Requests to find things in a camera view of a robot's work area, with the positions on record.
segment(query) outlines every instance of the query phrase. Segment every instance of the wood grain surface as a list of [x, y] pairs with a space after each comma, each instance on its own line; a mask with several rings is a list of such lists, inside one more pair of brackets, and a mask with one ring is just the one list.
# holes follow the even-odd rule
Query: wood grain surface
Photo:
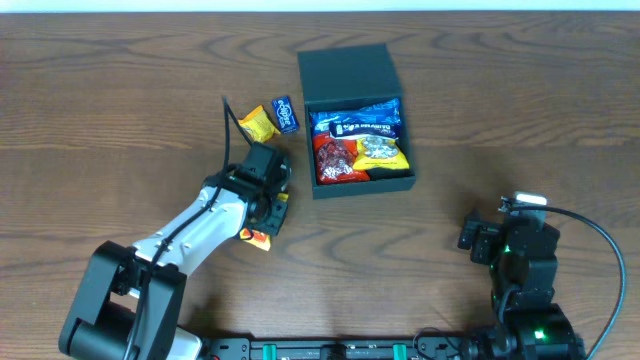
[[[640, 358], [640, 18], [636, 13], [0, 15], [0, 357], [61, 359], [91, 253], [177, 215], [217, 171], [221, 95], [238, 115], [290, 95], [300, 50], [385, 42], [406, 92], [410, 192], [312, 201], [304, 131], [270, 252], [228, 241], [190, 279], [180, 323], [202, 335], [411, 336], [490, 324], [462, 217], [545, 194], [605, 226], [629, 291], [598, 359]], [[232, 136], [232, 160], [247, 146]], [[591, 347], [615, 258], [562, 232], [555, 300]], [[127, 299], [123, 303], [133, 305]]]

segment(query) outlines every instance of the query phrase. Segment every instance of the blue snack package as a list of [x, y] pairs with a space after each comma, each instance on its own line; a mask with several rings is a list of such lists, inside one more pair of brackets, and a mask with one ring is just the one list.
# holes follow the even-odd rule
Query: blue snack package
[[387, 116], [386, 118], [367, 120], [353, 117], [335, 120], [329, 123], [329, 133], [331, 137], [346, 140], [357, 140], [369, 135], [395, 140], [400, 136], [401, 128], [399, 116]]
[[278, 128], [280, 128], [281, 133], [290, 134], [300, 129], [288, 96], [273, 99], [271, 105], [273, 105], [273, 110], [278, 118]]
[[389, 116], [400, 115], [400, 100], [398, 98], [383, 103], [365, 106], [358, 110], [321, 111], [309, 113], [313, 135], [329, 131], [329, 124], [334, 121], [358, 118], [363, 122], [376, 123]]

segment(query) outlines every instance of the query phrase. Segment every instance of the box flap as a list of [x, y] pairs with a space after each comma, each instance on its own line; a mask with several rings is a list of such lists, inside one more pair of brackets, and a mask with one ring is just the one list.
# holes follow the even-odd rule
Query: box flap
[[402, 96], [384, 44], [298, 53], [305, 104]]

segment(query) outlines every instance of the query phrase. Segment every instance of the open box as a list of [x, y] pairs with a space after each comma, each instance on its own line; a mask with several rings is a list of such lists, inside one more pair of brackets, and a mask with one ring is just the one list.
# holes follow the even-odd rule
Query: open box
[[[384, 44], [298, 53], [304, 93], [307, 150], [314, 199], [409, 190], [416, 182], [413, 152], [403, 108], [402, 87]], [[407, 170], [371, 169], [367, 182], [322, 185], [316, 176], [309, 112], [356, 110], [400, 99], [402, 132], [397, 141], [409, 161]]]

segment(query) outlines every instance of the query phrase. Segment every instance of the white background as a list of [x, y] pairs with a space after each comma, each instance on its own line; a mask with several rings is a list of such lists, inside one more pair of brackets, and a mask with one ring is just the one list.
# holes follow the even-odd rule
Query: white background
[[640, 0], [0, 0], [0, 12], [412, 10], [640, 10]]

